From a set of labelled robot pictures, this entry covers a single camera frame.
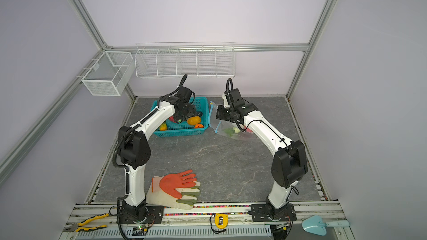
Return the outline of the orange toy fruit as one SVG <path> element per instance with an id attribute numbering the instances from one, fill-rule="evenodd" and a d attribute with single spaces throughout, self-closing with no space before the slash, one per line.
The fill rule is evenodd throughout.
<path id="1" fill-rule="evenodd" d="M 201 123 L 201 117 L 199 116 L 194 116 L 187 120 L 187 124 L 189 124 L 190 126 L 196 126 L 197 124 L 200 124 L 200 123 Z"/>

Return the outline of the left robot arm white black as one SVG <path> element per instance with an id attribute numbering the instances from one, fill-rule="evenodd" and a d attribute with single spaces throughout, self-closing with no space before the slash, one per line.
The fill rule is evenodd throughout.
<path id="1" fill-rule="evenodd" d="M 119 130 L 119 140 L 113 152 L 115 168 L 125 170 L 126 193 L 117 199 L 117 223 L 141 223 L 147 218 L 144 178 L 146 164 L 151 157 L 148 143 L 151 135 L 170 117 L 182 123 L 196 115 L 192 90 L 184 86 L 185 74 L 178 87 L 157 100 L 157 105 L 132 126 Z"/>

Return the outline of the teal plastic basket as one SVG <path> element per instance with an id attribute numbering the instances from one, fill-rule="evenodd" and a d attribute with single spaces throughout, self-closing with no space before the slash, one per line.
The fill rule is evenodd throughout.
<path id="1" fill-rule="evenodd" d="M 178 136 L 191 136 L 196 134 L 203 134 L 209 126 L 209 102 L 206 97 L 197 97 L 193 105 L 196 111 L 202 112 L 201 124 L 203 128 L 195 128 L 189 125 L 186 121 L 182 123 L 174 123 L 166 120 L 167 130 L 160 131 L 157 129 L 153 134 L 158 137 L 178 137 Z"/>

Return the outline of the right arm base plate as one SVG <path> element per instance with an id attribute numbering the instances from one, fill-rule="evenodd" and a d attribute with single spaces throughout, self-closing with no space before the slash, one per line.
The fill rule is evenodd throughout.
<path id="1" fill-rule="evenodd" d="M 295 222 L 297 220 L 294 205 L 291 203 L 277 209 L 271 204 L 252 204 L 249 214 L 254 222 Z"/>

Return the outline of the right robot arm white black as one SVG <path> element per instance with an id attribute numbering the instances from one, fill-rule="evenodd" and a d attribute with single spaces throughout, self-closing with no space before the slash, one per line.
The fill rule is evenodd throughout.
<path id="1" fill-rule="evenodd" d="M 241 132 L 250 130 L 272 154 L 271 175 L 274 184 L 262 209 L 252 209 L 255 219 L 296 221 L 294 206 L 289 202 L 292 190 L 308 173 L 305 145 L 277 130 L 253 103 L 242 98 L 233 81 L 226 81 L 224 103 L 218 106 L 216 118 L 237 126 Z"/>

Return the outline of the clear zip top bag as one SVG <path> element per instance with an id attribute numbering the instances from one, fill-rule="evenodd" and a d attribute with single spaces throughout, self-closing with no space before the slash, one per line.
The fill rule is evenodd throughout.
<path id="1" fill-rule="evenodd" d="M 210 101 L 209 126 L 216 134 L 239 141 L 258 139 L 257 135 L 250 130 L 247 132 L 242 132 L 238 129 L 236 124 L 217 119 L 217 110 L 218 105 L 215 102 Z"/>

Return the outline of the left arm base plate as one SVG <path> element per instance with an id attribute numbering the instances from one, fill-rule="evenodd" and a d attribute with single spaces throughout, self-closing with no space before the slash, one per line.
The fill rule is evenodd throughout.
<path id="1" fill-rule="evenodd" d="M 125 205 L 120 208 L 118 217 L 121 224 L 159 224 L 162 222 L 164 206 L 149 205 L 132 207 Z"/>

